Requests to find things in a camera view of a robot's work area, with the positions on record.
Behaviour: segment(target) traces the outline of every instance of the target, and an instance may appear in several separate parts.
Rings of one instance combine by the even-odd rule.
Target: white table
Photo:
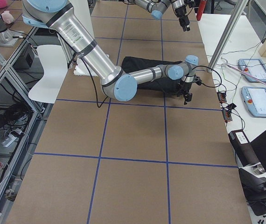
[[[205,51],[208,55],[208,60],[211,59],[211,55],[213,55],[214,50],[220,40],[220,37],[224,31],[224,28],[230,18],[230,15],[222,15],[222,14],[203,14],[201,20],[198,22],[200,32],[203,38],[203,43],[205,45]],[[255,33],[254,29],[252,28],[251,24],[249,23],[246,16],[241,16],[235,29],[233,30],[223,53],[229,52],[229,51],[238,51],[238,50],[247,50],[255,45],[257,45],[260,42],[257,34]],[[258,47],[252,48],[250,50],[247,50],[245,52],[235,52],[235,53],[229,53],[226,55],[222,55],[223,58],[228,60],[228,63],[231,64],[238,64],[238,59],[240,58],[261,58],[264,63],[266,63],[266,58],[260,57],[259,55],[259,48],[261,47],[261,44]],[[219,59],[218,64],[222,64],[225,61],[223,59]],[[216,71],[218,71],[222,78],[223,75],[221,73],[221,67],[217,66],[215,68]],[[236,71],[233,71],[232,69],[229,69],[227,67],[223,67],[223,72],[225,74],[225,78],[233,83],[237,83],[240,74]],[[219,79],[217,74],[213,72],[213,78]],[[228,90],[234,89],[234,85],[230,84],[229,82],[225,81],[223,79],[223,84],[227,87]],[[244,119],[246,126],[244,129],[245,134],[247,135],[249,141],[254,140],[256,137],[258,137],[261,133],[263,133],[266,130],[266,119],[265,118],[254,118],[250,115],[250,113],[247,111],[244,102],[241,97],[241,88],[243,86],[261,86],[264,87],[260,83],[249,83],[246,81],[244,77],[241,78],[238,87],[237,92],[234,97],[233,103],[237,105],[237,111],[239,112],[240,116]],[[232,98],[234,95],[234,91],[227,92],[227,101],[228,103],[232,102]],[[240,118],[238,118],[235,115],[232,115],[232,122],[229,122],[227,125],[227,132],[229,133],[232,130],[241,129],[241,121]],[[266,224],[266,218],[257,217],[254,215],[253,211],[249,207],[252,223],[256,224],[260,219],[265,219],[264,223]]]

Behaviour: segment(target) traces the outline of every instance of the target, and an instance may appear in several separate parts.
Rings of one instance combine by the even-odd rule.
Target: black cloth
[[[150,60],[139,57],[127,56],[124,58],[121,66],[126,73],[130,73],[134,71],[155,67],[160,64],[179,64],[181,62],[182,61],[177,61],[177,62],[158,61],[158,60]],[[167,94],[176,94],[177,86],[179,83],[180,79],[172,80],[170,78],[165,77],[157,79],[153,82],[139,84],[137,88],[142,90],[163,91]]]

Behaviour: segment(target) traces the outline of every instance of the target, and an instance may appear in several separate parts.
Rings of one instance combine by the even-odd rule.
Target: red object
[[[206,7],[207,0],[201,0],[199,3],[199,8],[197,11],[196,19],[197,21],[200,21],[203,15],[204,8]]]

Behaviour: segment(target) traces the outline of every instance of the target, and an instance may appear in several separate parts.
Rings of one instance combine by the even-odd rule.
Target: red pole
[[[201,0],[199,3],[199,8],[197,11],[196,19],[197,21],[200,21],[203,15],[204,8],[206,7],[207,0]]]

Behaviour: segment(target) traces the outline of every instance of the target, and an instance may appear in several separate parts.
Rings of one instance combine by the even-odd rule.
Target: tablet
[[[266,67],[261,59],[239,59],[239,68],[249,75],[258,78],[260,81],[266,82]],[[245,76],[250,83],[257,83],[251,77]]]
[[[266,88],[242,87],[242,97],[248,111],[256,118],[266,118]]]

